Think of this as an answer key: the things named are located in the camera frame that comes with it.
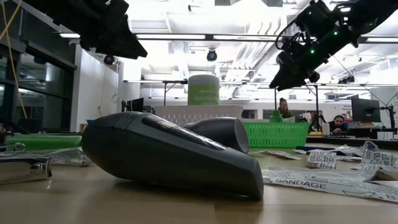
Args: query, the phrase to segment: desk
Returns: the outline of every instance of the desk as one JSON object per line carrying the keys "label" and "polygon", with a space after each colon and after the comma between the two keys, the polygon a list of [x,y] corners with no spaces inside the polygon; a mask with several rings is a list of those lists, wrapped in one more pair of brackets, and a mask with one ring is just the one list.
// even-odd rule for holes
{"label": "desk", "polygon": [[394,128],[382,128],[382,127],[368,127],[368,128],[349,128],[348,134],[356,136],[357,138],[371,138],[377,139],[377,133],[379,132],[394,132]]}
{"label": "desk", "polygon": [[[256,158],[263,169],[302,165],[272,156]],[[347,169],[353,164],[339,162],[338,167]],[[1,222],[15,224],[375,224],[398,220],[398,205],[377,200],[265,185],[264,201],[253,203],[140,187],[96,166],[54,166],[51,180],[0,185],[0,198]]]}
{"label": "desk", "polygon": [[344,144],[353,147],[363,146],[366,141],[372,141],[377,144],[380,149],[398,150],[398,141],[396,140],[377,140],[377,139],[361,139],[361,138],[324,138],[323,136],[307,136],[307,143],[318,143],[318,144],[338,144],[342,146]]}

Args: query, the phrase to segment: man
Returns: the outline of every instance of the man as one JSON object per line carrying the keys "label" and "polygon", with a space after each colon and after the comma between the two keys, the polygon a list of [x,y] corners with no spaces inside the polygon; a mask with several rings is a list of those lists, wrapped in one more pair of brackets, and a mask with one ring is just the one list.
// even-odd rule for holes
{"label": "man", "polygon": [[342,132],[347,132],[346,126],[344,126],[344,117],[342,115],[335,116],[333,121],[329,122],[330,131],[333,134],[339,134]]}

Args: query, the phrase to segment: paper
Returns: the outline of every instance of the paper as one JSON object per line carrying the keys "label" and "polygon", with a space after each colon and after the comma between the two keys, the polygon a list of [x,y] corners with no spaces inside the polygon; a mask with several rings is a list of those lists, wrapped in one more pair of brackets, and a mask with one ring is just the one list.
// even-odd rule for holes
{"label": "paper", "polygon": [[376,144],[374,144],[373,142],[371,142],[371,141],[366,141],[363,144],[362,148],[365,149],[365,150],[370,150],[370,151],[374,151],[374,152],[378,152],[379,151],[379,147]]}
{"label": "paper", "polygon": [[305,162],[305,167],[314,169],[336,169],[336,153],[328,151],[312,151]]}
{"label": "paper", "polygon": [[351,169],[396,169],[398,172],[398,155],[388,152],[366,150],[359,165]]}
{"label": "paper", "polygon": [[337,156],[337,161],[348,161],[348,162],[361,162],[361,157],[352,157],[352,156]]}
{"label": "paper", "polygon": [[368,183],[379,184],[379,185],[388,186],[388,187],[395,187],[398,189],[398,181],[376,180],[376,181],[369,181]]}
{"label": "paper", "polygon": [[398,181],[398,172],[396,169],[379,169],[372,180],[391,180]]}
{"label": "paper", "polygon": [[398,188],[363,182],[374,175],[374,172],[369,171],[262,170],[262,179],[264,184],[302,187],[330,194],[373,198],[398,203]]}
{"label": "paper", "polygon": [[273,156],[277,156],[277,157],[281,157],[284,159],[295,159],[295,160],[303,160],[303,158],[297,157],[297,156],[293,156],[290,153],[284,152],[284,151],[261,151],[259,152],[261,154],[265,154],[265,155],[273,155]]}
{"label": "paper", "polygon": [[300,154],[310,154],[311,152],[335,152],[338,156],[363,157],[365,149],[353,148],[344,145],[332,150],[312,149],[309,151],[305,151],[294,149],[293,151]]}

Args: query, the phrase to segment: fluorescent light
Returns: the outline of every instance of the fluorescent light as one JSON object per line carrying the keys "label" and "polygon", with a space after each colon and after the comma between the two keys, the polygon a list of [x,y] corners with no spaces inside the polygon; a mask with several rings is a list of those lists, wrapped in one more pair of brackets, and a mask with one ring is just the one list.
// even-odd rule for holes
{"label": "fluorescent light", "polygon": [[182,40],[204,40],[205,35],[195,34],[137,34],[137,39],[182,39]]}
{"label": "fluorescent light", "polygon": [[77,39],[80,38],[79,34],[60,34],[62,38]]}
{"label": "fluorescent light", "polygon": [[341,12],[350,12],[351,8],[350,7],[342,7],[340,9]]}
{"label": "fluorescent light", "polygon": [[391,43],[398,43],[398,37],[386,37],[386,38],[378,38],[378,37],[369,37],[367,42],[391,42]]}
{"label": "fluorescent light", "polygon": [[243,82],[220,82],[222,85],[242,85]]}
{"label": "fluorescent light", "polygon": [[273,42],[276,36],[258,36],[258,35],[215,35],[215,40],[263,40]]}
{"label": "fluorescent light", "polygon": [[[164,99],[164,97],[162,97],[162,96],[150,96],[150,97],[148,97],[148,99],[154,99],[154,100],[163,100]],[[174,96],[166,96],[166,100],[167,99],[169,99],[169,100],[187,100],[188,99],[188,97],[179,97],[179,96],[176,96],[176,97],[174,97]]]}
{"label": "fluorescent light", "polygon": [[271,84],[271,83],[255,83],[255,82],[248,82],[247,83],[248,85],[269,85],[269,84]]}
{"label": "fluorescent light", "polygon": [[128,83],[163,83],[159,80],[127,80]]}
{"label": "fluorescent light", "polygon": [[203,50],[203,51],[207,51],[209,50],[208,47],[205,46],[189,46],[190,50]]}

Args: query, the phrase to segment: computer monitor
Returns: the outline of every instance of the computer monitor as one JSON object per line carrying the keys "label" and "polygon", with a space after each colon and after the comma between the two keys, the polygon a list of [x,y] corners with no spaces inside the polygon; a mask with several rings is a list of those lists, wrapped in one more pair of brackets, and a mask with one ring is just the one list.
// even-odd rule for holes
{"label": "computer monitor", "polygon": [[380,104],[378,100],[351,98],[353,121],[381,122]]}
{"label": "computer monitor", "polygon": [[129,100],[126,102],[127,111],[137,111],[142,112],[144,107],[144,99],[139,98],[136,100]]}

